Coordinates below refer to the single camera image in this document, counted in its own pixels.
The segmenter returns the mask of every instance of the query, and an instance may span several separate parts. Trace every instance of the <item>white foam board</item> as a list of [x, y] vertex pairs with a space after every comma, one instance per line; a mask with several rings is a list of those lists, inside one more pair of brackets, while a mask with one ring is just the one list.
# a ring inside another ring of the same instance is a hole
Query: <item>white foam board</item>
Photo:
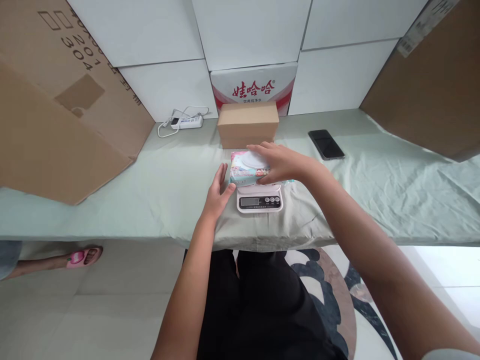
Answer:
[[313, 0], [303, 50], [401, 38], [427, 0]]
[[288, 115], [356, 109], [397, 40], [302, 51]]
[[191, 0], [69, 0], [114, 67], [203, 59]]
[[193, 0], [210, 70], [297, 61], [310, 0]]
[[[209, 107], [204, 118], [217, 118], [212, 85], [205, 60], [167, 62], [119, 68], [151, 117], [157, 123], [171, 116], [174, 108]], [[190, 115], [204, 109], [189, 109]]]

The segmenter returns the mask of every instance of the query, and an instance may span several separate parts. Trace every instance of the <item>forearm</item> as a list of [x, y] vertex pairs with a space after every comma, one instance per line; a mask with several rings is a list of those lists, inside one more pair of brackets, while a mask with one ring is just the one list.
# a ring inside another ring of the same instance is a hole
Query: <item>forearm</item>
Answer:
[[421, 280], [402, 251], [328, 169], [318, 164], [303, 183], [320, 206], [336, 241], [364, 280], [374, 278], [391, 283], [401, 281], [402, 274], [406, 274], [409, 282]]
[[195, 359], [204, 318], [214, 218], [202, 215], [163, 317], [152, 360]]
[[480, 346], [423, 281], [407, 257], [319, 164], [304, 180], [341, 249], [357, 269], [400, 352], [420, 359], [452, 348], [480, 353]]

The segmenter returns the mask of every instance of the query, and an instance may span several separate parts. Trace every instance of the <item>small cardboard box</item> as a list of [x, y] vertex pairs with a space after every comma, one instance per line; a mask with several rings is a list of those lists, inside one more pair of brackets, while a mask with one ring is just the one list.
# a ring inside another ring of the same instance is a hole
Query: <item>small cardboard box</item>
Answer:
[[253, 66], [210, 73], [218, 111], [224, 104], [276, 102], [278, 116], [287, 116], [297, 62]]
[[75, 205], [154, 121], [65, 0], [0, 2], [0, 186]]
[[247, 145], [272, 143], [279, 127], [275, 102], [224, 104], [217, 123], [224, 149], [245, 149]]

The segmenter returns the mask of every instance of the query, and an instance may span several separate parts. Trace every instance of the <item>brown cardboard box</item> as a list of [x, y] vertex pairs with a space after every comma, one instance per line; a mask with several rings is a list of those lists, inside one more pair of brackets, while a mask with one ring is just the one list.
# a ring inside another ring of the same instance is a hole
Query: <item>brown cardboard box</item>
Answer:
[[[425, 19], [448, 10], [437, 3]], [[448, 158], [480, 154], [479, 19], [480, 1], [460, 0], [413, 50], [407, 44], [406, 58], [393, 51], [360, 108], [390, 133]]]
[[216, 126], [224, 149], [271, 143], [279, 127], [277, 105], [274, 101], [224, 104]]
[[0, 2], [0, 186], [78, 204], [154, 121], [65, 0]]

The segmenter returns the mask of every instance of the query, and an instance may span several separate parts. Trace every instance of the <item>power strip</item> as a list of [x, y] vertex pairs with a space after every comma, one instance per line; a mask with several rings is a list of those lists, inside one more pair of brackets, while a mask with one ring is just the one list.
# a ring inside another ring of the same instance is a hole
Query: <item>power strip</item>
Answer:
[[202, 115], [190, 116], [187, 118], [178, 118], [174, 117], [170, 123], [170, 126], [173, 130], [177, 130], [180, 126], [180, 129], [194, 129], [201, 128], [204, 123], [204, 118]]

